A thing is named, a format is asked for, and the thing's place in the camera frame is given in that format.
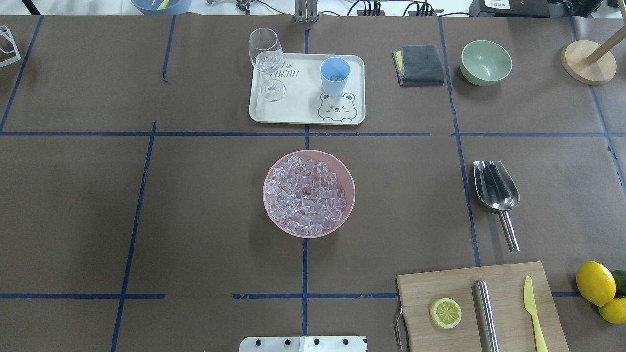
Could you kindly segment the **dark grey folded cloth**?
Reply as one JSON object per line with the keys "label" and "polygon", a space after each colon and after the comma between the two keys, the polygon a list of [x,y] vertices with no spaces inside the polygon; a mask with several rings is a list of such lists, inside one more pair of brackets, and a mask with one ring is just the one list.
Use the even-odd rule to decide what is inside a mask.
{"label": "dark grey folded cloth", "polygon": [[401,87],[441,86],[444,73],[439,49],[433,45],[404,46],[393,51]]}

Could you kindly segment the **white serving tray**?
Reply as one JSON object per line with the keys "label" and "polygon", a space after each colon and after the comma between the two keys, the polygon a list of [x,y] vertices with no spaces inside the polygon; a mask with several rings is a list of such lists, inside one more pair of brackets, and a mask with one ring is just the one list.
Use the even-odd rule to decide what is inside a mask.
{"label": "white serving tray", "polygon": [[366,117],[365,64],[356,55],[340,56],[349,63],[351,73],[340,96],[323,92],[320,67],[328,54],[285,53],[283,66],[273,79],[286,87],[283,98],[268,102],[260,87],[268,78],[253,72],[249,116],[260,123],[300,123],[325,125],[358,125]]}

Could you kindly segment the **light blue cup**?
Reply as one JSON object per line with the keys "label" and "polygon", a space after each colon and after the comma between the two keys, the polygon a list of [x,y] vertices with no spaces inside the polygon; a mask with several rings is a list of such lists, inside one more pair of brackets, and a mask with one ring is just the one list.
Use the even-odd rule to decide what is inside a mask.
{"label": "light blue cup", "polygon": [[351,73],[350,64],[341,57],[329,57],[320,65],[322,89],[328,96],[340,96]]}

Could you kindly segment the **aluminium frame post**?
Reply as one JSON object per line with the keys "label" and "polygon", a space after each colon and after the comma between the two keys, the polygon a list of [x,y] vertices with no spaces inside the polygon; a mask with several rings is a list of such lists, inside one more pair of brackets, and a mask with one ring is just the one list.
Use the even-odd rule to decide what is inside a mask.
{"label": "aluminium frame post", "polygon": [[295,22],[317,22],[319,20],[318,0],[295,0]]}

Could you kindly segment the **wooden paper towel stand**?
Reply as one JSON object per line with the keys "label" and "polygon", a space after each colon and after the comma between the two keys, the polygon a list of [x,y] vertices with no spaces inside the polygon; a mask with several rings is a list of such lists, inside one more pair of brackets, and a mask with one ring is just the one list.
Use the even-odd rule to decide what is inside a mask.
{"label": "wooden paper towel stand", "polygon": [[564,47],[561,64],[572,78],[587,85],[603,85],[616,74],[616,59],[610,50],[624,40],[626,27],[622,26],[606,42],[577,40]]}

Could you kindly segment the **green lime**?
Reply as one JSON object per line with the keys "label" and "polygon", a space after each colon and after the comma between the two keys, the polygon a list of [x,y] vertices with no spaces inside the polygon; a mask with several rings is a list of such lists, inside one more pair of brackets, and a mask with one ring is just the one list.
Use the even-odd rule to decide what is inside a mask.
{"label": "green lime", "polygon": [[621,269],[611,270],[611,274],[616,285],[616,295],[625,297],[626,296],[626,271],[621,270]]}

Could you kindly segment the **blue bowl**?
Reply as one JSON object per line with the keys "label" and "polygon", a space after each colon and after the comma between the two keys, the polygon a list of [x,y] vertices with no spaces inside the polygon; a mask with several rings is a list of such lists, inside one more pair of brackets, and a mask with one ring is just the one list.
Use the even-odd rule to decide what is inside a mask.
{"label": "blue bowl", "polygon": [[174,16],[188,12],[192,0],[132,0],[131,3],[145,15]]}

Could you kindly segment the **metal ice scoop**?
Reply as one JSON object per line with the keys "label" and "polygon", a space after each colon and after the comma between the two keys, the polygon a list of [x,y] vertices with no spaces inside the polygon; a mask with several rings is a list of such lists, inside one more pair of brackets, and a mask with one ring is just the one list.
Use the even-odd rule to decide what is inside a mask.
{"label": "metal ice scoop", "polygon": [[519,204],[519,191],[504,164],[498,160],[477,160],[472,163],[474,184],[482,205],[498,214],[510,252],[520,252],[510,210]]}

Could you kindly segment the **lemon half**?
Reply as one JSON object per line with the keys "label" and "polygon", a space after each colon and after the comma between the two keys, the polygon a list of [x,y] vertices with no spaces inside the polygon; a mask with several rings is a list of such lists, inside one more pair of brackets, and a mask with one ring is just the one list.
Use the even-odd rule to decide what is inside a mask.
{"label": "lemon half", "polygon": [[432,322],[443,329],[455,328],[462,319],[460,305],[451,298],[436,299],[430,305],[429,314]]}

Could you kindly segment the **metal muddler bar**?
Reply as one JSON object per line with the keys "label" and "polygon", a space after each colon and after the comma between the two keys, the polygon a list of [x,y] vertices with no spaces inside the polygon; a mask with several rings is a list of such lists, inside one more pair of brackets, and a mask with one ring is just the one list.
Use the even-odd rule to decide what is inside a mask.
{"label": "metal muddler bar", "polygon": [[483,352],[499,352],[498,337],[487,282],[478,279],[473,285],[475,309]]}

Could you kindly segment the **yellow plastic knife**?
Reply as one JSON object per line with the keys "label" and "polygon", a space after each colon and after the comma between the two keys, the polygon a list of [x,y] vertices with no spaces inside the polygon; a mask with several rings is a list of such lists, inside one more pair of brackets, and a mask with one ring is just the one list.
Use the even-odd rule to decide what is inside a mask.
{"label": "yellow plastic knife", "polygon": [[541,329],[538,317],[538,310],[534,297],[534,286],[532,278],[530,276],[526,276],[526,278],[524,279],[523,303],[526,312],[528,312],[531,317],[532,328],[534,330],[535,350],[537,352],[547,352],[548,348],[546,345],[545,336],[543,336],[543,332]]}

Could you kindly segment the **wooden cutting board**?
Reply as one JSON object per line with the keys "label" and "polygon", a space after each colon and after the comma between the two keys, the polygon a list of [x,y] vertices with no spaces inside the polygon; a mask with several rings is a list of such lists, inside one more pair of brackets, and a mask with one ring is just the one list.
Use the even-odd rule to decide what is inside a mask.
{"label": "wooden cutting board", "polygon": [[[400,305],[404,309],[407,347],[410,352],[483,352],[483,312],[476,281],[487,283],[492,322],[501,352],[534,352],[535,334],[525,309],[523,288],[531,278],[539,323],[550,352],[567,352],[568,344],[539,261],[468,269],[438,270],[398,275]],[[438,327],[430,316],[436,299],[454,299],[461,308],[460,323]]]}

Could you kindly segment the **clear wine glass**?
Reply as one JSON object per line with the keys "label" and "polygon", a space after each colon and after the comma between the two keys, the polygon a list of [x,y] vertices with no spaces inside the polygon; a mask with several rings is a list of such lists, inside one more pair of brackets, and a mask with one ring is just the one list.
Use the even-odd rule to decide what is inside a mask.
{"label": "clear wine glass", "polygon": [[264,78],[259,87],[261,97],[268,102],[281,100],[285,85],[274,74],[284,64],[284,53],[277,33],[269,27],[255,29],[249,36],[248,51],[252,66]]}

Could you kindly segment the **yellow lemon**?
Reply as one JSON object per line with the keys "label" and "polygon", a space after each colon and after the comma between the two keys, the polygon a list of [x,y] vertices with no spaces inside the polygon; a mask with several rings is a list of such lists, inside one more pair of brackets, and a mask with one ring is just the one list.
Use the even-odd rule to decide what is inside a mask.
{"label": "yellow lemon", "polygon": [[626,324],[626,298],[613,298],[610,302],[598,307],[601,317],[614,325]]}
{"label": "yellow lemon", "polygon": [[588,261],[578,269],[576,286],[587,301],[598,307],[606,305],[616,295],[616,282],[612,273],[596,261]]}

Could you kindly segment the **green ceramic bowl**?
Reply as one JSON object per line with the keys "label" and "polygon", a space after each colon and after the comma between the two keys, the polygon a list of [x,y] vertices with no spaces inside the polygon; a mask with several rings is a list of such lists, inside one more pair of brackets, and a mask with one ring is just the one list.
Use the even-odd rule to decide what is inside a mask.
{"label": "green ceramic bowl", "polygon": [[476,40],[463,47],[460,70],[463,77],[477,86],[491,86],[509,76],[513,63],[504,47],[488,40]]}

